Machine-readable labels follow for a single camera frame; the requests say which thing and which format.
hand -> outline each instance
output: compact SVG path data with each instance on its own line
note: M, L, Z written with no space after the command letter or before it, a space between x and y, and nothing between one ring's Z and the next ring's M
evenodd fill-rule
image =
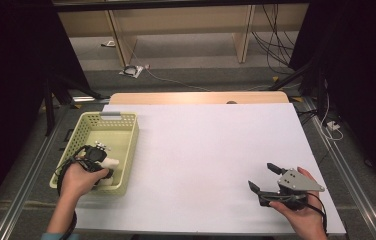
M88 193L94 184L108 174L108 169L102 169L97 172L87 172L81 165L73 163L67 169L61 186L60 195L71 195L80 198Z
M298 167L297 170L304 176L315 180L307 170L300 167ZM309 191L309 193L319 197L319 192ZM308 195L307 200L310 205L322 210L321 203L317 198ZM301 238L305 240L327 239L325 231L323 230L322 216L315 210L305 207L299 211L292 211L281 202L270 202L269 205L288 219L294 231Z
M61 186L60 198L48 224L47 233L65 233L72 222L73 212L79 198L88 193L94 184L107 176L108 169L87 172L78 163L67 169Z

power strip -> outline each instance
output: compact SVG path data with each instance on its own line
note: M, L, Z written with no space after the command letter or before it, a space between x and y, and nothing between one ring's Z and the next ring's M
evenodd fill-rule
M335 121L328 122L326 126L328 127L330 131L335 131L340 128L340 125L338 125L338 123Z

sleeve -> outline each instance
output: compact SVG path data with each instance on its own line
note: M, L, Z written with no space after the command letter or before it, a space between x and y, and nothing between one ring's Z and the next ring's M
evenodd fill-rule
M59 240L63 236L61 233L44 233L41 240ZM79 240L79 234L72 234L68 240Z

basket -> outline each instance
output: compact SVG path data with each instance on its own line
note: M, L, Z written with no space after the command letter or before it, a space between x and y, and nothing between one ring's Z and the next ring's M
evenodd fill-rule
M107 157L119 160L119 165L117 169L113 169L112 184L110 186L94 186L90 194L124 195L128 185L138 133L139 128L135 113L83 113L57 168L80 147L84 145L95 146L95 141L101 142L111 149L106 151ZM57 188L57 180L58 177L54 173L50 180L51 188Z

table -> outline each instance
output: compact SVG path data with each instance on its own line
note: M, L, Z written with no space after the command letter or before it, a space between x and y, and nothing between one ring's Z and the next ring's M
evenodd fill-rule
M302 166L325 186L286 96L278 92L142 95L115 94L104 108L138 114L140 134L128 191L121 197L84 196L76 210L78 229L190 235L293 233L282 215L260 207L247 184L251 180L263 190L278 190L279 176L266 168L272 162L284 168ZM131 97L137 100L133 105L128 104ZM281 102L268 103L270 97ZM222 100L239 104L216 104ZM321 199L328 212L328 233L345 234L328 191Z

